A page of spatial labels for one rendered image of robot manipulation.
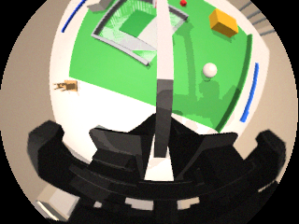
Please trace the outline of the orange-yellow box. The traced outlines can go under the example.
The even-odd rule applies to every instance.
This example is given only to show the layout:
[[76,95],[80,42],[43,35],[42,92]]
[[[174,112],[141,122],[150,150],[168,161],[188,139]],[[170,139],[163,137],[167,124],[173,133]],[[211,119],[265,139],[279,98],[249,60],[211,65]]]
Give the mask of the orange-yellow box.
[[210,12],[209,22],[210,29],[218,31],[222,35],[227,37],[232,37],[239,33],[238,25],[236,25],[235,18],[225,14],[225,12],[220,11],[219,8]]

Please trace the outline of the red cube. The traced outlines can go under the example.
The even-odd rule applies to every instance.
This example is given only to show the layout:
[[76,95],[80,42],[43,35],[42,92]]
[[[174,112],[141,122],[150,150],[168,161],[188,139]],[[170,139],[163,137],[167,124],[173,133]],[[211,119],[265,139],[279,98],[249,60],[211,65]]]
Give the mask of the red cube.
[[186,7],[187,1],[186,0],[180,0],[179,4],[181,7]]

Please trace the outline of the large green flat mat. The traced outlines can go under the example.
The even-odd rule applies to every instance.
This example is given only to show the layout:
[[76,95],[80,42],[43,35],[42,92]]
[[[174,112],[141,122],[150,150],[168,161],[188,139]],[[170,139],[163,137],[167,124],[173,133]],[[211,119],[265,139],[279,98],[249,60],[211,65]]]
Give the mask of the large green flat mat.
[[[101,11],[86,11],[75,38],[70,63],[70,77],[104,87],[143,104],[156,107],[157,53],[149,66],[140,63],[120,49],[91,37],[96,23],[117,0],[109,1]],[[206,0],[167,0],[180,8],[188,19],[172,34],[173,98],[172,112],[216,130],[232,102],[246,56],[247,35],[227,37],[210,29],[209,15],[216,10]],[[202,68],[207,63],[217,66],[217,75],[209,78]]]

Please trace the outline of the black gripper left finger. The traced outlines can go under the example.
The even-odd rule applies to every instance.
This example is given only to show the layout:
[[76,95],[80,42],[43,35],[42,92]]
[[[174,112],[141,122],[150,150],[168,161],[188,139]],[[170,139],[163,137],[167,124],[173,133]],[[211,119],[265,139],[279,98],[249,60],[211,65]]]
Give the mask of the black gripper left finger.
[[146,178],[147,164],[150,159],[154,137],[154,120],[156,115],[150,115],[130,132],[91,128],[89,134],[96,148],[112,150],[112,152],[135,156],[139,176]]

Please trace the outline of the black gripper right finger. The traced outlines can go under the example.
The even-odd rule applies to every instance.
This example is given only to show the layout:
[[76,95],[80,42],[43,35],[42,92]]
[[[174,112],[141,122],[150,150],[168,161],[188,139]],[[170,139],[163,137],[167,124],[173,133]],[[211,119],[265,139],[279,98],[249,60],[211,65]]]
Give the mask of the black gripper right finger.
[[171,116],[168,152],[172,165],[173,180],[184,178],[184,172],[194,164],[202,150],[233,145],[239,134],[236,132],[199,134],[190,130]]

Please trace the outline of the white ball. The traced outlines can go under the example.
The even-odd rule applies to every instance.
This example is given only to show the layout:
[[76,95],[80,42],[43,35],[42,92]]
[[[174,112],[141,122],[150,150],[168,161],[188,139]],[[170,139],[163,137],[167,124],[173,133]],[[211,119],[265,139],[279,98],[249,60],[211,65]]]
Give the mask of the white ball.
[[202,68],[203,74],[205,74],[206,77],[213,77],[214,75],[217,75],[217,66],[214,63],[207,63],[205,64],[205,67]]

